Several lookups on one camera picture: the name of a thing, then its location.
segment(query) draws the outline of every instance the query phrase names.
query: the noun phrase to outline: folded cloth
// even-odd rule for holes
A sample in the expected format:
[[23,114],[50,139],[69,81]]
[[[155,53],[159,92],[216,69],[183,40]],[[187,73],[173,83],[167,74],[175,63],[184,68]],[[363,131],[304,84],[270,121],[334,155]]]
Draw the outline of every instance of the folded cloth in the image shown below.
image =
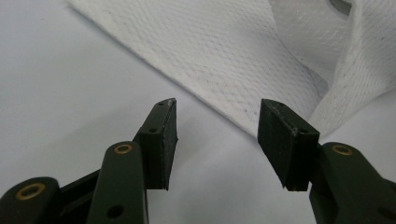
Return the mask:
[[325,134],[396,86],[393,0],[68,1],[253,135],[261,98]]

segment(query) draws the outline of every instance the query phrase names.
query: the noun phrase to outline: screw hole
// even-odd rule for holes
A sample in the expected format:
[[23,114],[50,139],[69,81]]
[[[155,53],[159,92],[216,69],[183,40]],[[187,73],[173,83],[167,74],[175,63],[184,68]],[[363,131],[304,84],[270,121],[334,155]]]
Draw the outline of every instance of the screw hole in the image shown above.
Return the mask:
[[344,146],[333,146],[332,150],[338,154],[343,155],[343,156],[350,156],[353,154],[353,152],[350,148],[344,147]]
[[20,189],[17,193],[17,199],[24,201],[34,198],[35,196],[39,195],[46,186],[41,183],[34,183]]
[[120,217],[123,213],[123,207],[120,205],[113,206],[107,210],[107,216],[109,218]]
[[381,216],[390,219],[390,220],[396,220],[396,214],[392,211],[390,211],[388,208],[378,208],[376,210],[379,214],[381,214]]
[[132,146],[131,145],[120,145],[117,146],[116,148],[114,148],[114,152],[117,154],[125,154],[128,153],[132,150]]

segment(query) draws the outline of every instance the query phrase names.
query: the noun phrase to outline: white table surface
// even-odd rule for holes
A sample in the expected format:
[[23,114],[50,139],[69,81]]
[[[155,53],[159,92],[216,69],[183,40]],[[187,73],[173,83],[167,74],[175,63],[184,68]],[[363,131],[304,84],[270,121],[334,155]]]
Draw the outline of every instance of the white table surface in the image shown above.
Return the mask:
[[[0,2],[0,195],[35,176],[64,186],[131,140],[152,106],[177,98],[169,191],[149,190],[150,223],[315,223],[254,137],[146,65],[64,1]],[[321,139],[358,148],[396,180],[396,91]]]

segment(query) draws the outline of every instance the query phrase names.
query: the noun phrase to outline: brass screw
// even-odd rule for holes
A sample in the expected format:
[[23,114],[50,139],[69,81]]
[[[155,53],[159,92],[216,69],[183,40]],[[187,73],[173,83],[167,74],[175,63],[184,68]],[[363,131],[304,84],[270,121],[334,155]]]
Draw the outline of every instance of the brass screw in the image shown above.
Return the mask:
[[338,154],[341,154],[343,156],[350,156],[353,154],[352,149],[349,147],[344,147],[340,145],[332,146],[332,150]]
[[41,192],[43,192],[45,188],[46,186],[42,183],[34,183],[25,186],[17,192],[16,198],[21,201],[32,199],[35,196],[39,195]]
[[131,145],[120,145],[114,148],[114,152],[117,154],[125,154],[132,151],[132,146]]

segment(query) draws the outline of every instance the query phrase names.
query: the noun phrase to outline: white towel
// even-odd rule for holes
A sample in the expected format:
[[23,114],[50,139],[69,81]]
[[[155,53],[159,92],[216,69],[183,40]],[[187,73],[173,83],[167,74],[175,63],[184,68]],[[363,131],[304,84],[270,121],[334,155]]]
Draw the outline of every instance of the white towel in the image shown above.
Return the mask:
[[322,134],[396,86],[396,2],[69,0],[147,63],[253,135],[261,98]]

